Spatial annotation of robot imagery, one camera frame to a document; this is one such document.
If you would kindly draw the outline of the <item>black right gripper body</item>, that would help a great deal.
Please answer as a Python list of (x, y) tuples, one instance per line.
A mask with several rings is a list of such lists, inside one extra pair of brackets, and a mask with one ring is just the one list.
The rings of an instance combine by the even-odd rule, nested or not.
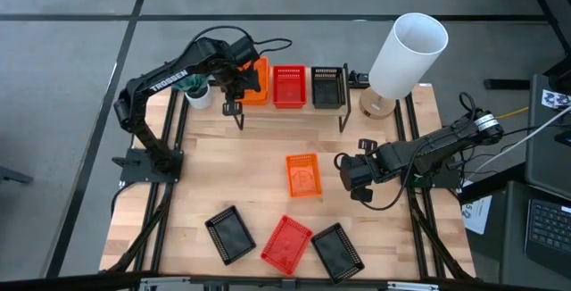
[(397, 150), (401, 148), (401, 142), (384, 143), (378, 145), (377, 149), (372, 152), (365, 152), (364, 155), (371, 172), (373, 182), (383, 183), (397, 175), (397, 171), (401, 170), (401, 157)]

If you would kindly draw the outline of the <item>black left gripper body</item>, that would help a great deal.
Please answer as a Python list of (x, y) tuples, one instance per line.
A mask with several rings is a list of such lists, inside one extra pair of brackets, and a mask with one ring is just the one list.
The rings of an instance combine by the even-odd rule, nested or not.
[(228, 65), (217, 74), (217, 83), (227, 101), (235, 101), (244, 98), (246, 90), (261, 91), (259, 74), (254, 69), (254, 62), (248, 62), (243, 66)]

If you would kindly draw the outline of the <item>orange plastic basket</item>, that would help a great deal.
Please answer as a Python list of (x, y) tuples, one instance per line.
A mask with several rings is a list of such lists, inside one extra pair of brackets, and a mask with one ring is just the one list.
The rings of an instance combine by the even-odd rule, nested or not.
[(292, 198), (322, 196), (319, 159), (316, 154), (288, 155), (285, 163), (288, 190)]
[(257, 72), (261, 90), (245, 90), (241, 102), (244, 105), (266, 105), (269, 100), (269, 59), (262, 56), (253, 64), (253, 68)]

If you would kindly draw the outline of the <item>black plastic basket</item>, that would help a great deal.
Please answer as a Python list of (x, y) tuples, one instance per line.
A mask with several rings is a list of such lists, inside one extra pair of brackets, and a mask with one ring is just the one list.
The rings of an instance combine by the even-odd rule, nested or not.
[(339, 222), (313, 236), (311, 243), (334, 285), (365, 269), (364, 262)]
[(256, 247), (249, 229), (234, 205), (208, 219), (204, 225), (225, 266)]
[(343, 69), (311, 67), (312, 103), (316, 109), (336, 110), (345, 104)]

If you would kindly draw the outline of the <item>red plastic basket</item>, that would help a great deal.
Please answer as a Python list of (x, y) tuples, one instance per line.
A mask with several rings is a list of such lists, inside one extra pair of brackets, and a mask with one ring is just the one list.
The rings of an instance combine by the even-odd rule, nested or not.
[(310, 229), (283, 215), (262, 250), (261, 259), (286, 276), (293, 276), (312, 236)]
[(301, 109), (307, 103), (305, 67), (276, 65), (272, 72), (272, 103), (278, 109)]

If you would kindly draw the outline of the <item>wooden shelf with black legs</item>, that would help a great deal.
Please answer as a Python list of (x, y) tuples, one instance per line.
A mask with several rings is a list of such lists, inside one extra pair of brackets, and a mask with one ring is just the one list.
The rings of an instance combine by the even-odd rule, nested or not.
[(307, 103), (301, 109), (278, 109), (272, 103), (273, 97), (273, 67), (269, 66), (269, 100), (266, 105), (244, 105), (243, 116), (253, 116), (253, 115), (310, 115), (310, 116), (333, 116), (338, 119), (338, 127), (340, 131), (344, 131), (347, 121), (352, 113), (352, 100), (350, 94), (350, 86), (348, 83), (349, 72), (347, 66), (342, 66), (343, 69), (343, 81), (344, 81), (344, 94), (345, 94), (345, 104), (336, 110), (332, 109), (316, 109), (312, 103), (312, 92), (311, 92), (311, 67), (305, 67), (306, 70), (306, 91), (307, 91)]

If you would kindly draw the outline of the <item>green plant in white pot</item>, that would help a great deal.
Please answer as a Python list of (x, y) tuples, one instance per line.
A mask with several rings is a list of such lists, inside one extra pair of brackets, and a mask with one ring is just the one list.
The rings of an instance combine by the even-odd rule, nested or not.
[(209, 78), (202, 74), (190, 75), (172, 86), (183, 92), (189, 104), (198, 110), (208, 108), (212, 103)]

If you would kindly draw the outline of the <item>lamp with white shade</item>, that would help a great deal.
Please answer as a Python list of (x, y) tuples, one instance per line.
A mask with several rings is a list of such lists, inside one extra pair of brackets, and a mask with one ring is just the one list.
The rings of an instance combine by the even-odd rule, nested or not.
[(370, 119), (388, 117), (448, 43), (446, 28), (434, 17), (420, 12), (398, 17), (369, 70), (369, 86), (360, 95), (360, 110)]

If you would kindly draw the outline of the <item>white paper sheet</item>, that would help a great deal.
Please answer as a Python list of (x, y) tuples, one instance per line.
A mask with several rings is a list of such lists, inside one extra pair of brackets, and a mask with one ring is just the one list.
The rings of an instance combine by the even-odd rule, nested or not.
[(492, 197), (486, 196), (461, 206), (464, 227), (478, 235), (485, 233), (485, 227), (492, 203)]

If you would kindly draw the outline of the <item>black side desk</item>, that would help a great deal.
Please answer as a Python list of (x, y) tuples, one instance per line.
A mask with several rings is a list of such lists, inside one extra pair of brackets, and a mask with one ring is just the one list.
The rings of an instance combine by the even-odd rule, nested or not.
[(571, 207), (571, 170), (553, 166), (528, 166), (522, 162), (463, 189), (462, 204), (505, 189), (504, 231), (500, 281), (524, 287), (554, 287), (571, 291), (571, 255), (560, 255), (535, 247), (532, 253), (545, 265), (525, 253), (530, 201), (539, 199)]

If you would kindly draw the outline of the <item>black keyboard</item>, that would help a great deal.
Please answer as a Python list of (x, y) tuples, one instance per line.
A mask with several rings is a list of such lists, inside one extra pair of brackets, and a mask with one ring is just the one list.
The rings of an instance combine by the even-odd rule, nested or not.
[(525, 255), (571, 279), (571, 204), (532, 198), (525, 227)]

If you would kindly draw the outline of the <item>dark grey furniture foot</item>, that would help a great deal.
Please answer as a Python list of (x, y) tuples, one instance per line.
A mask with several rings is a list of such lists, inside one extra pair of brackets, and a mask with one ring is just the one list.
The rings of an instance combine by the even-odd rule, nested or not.
[(29, 184), (33, 181), (33, 179), (34, 179), (33, 177), (18, 172), (16, 170), (0, 166), (0, 181), (8, 180), (8, 181), (16, 181), (21, 184)]

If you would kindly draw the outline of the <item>black aluminium frame rail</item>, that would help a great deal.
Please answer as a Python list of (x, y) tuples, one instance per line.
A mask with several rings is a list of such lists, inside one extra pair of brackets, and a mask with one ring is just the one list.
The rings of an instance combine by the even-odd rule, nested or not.
[[(412, 135), (413, 139), (417, 139), (417, 138), (419, 138), (418, 122), (417, 122), (417, 116), (416, 116), (416, 112), (415, 112), (412, 94), (407, 95), (407, 97), (405, 98), (405, 102), (407, 105), (407, 114), (409, 117), (411, 135)], [(430, 195), (430, 189), (429, 188), (422, 188), (420, 194), (421, 194), (422, 199), (423, 199), (425, 215), (426, 215), (426, 219), (429, 223), (429, 227), (434, 233), (436, 233), (437, 227), (436, 227), (436, 221), (434, 218), (434, 208), (432, 205), (432, 196)], [(437, 249), (435, 248), (434, 245), (432, 245), (432, 248), (433, 248), (434, 266), (435, 266), (436, 276), (438, 278), (445, 278), (446, 277), (446, 269), (444, 266), (443, 258), (437, 252)]]
[[(166, 116), (165, 116), (164, 122), (163, 122), (163, 129), (161, 132), (161, 139), (164, 141), (169, 140), (173, 114), (174, 114), (175, 108), (176, 108), (177, 96), (178, 96), (178, 91), (172, 90), (170, 93), (170, 100), (169, 100), (169, 104), (167, 107)], [(153, 182), (150, 184), (149, 195), (148, 195), (147, 204), (145, 207), (145, 216), (144, 216), (144, 220), (143, 220), (142, 229), (145, 229), (148, 226), (148, 224), (149, 224), (149, 222), (153, 216), (155, 204), (156, 204), (158, 187), (159, 187), (159, 184), (156, 182)], [(143, 240), (143, 242), (141, 244), (141, 248), (137, 251), (137, 256), (135, 258), (133, 271), (139, 271), (139, 270), (143, 269), (147, 239), (148, 239), (148, 237), (146, 237)]]
[[(395, 102), (394, 118), (395, 118), (395, 124), (396, 124), (398, 139), (400, 141), (405, 141), (406, 140), (406, 134), (405, 134), (405, 128), (404, 128), (401, 106), (400, 106), (399, 100), (397, 100)], [(422, 279), (427, 274), (426, 255), (425, 255), (425, 249), (424, 249), (424, 245), (423, 245), (423, 238), (421, 235), (420, 227), (419, 227), (416, 219), (414, 218), (412, 209), (410, 207), (410, 200), (412, 197), (415, 197), (415, 196), (416, 195), (414, 194), (414, 192), (410, 191), (410, 189), (408, 187), (405, 188), (405, 199), (406, 199), (406, 204), (407, 204), (408, 211), (410, 214), (410, 223), (411, 223), (413, 243), (414, 243), (414, 248), (415, 248), (416, 263), (418, 266), (418, 275), (419, 275), (419, 278)]]
[[(182, 171), (182, 162), (184, 160), (184, 151), (181, 149), (182, 142), (184, 139), (185, 127), (186, 127), (186, 116), (188, 114), (189, 102), (183, 99), (183, 103), (180, 110), (180, 115), (178, 118), (178, 127), (175, 136), (175, 152), (177, 153), (177, 158), (179, 161), (178, 173)], [(158, 222), (158, 228), (156, 232), (156, 238), (154, 242), (153, 257), (151, 260), (151, 270), (158, 272), (161, 264), (162, 249), (164, 244), (164, 239), (166, 236), (166, 228), (170, 212), (170, 204), (173, 196), (174, 185), (178, 182), (180, 175), (175, 178), (172, 183), (167, 183), (164, 189), (164, 194), (161, 200), (161, 217)]]

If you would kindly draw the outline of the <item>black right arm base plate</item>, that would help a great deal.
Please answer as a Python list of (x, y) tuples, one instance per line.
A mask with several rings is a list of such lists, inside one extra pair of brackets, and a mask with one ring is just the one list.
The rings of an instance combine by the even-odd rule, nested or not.
[(410, 170), (409, 187), (456, 188), (459, 185), (459, 171), (450, 170), (443, 165), (436, 165), (431, 168), (405, 167), (397, 171), (397, 176), (404, 179), (408, 170)]

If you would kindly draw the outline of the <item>long black frame beam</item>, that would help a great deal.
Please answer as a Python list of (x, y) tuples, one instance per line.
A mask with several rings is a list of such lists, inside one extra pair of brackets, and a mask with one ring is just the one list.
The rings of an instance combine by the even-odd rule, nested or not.
[[(172, 276), (153, 271), (103, 272), (46, 279), (25, 279), (0, 282), (0, 291), (117, 291), (132, 287), (150, 287), (181, 282), (207, 287), (257, 286), (286, 290), (306, 287), (333, 287), (328, 279), (252, 278), (225, 276)], [(339, 287), (374, 288), (380, 291), (561, 291), (547, 287), (521, 287), (487, 283), (477, 279), (445, 279), (427, 277), (417, 280), (348, 279)]]

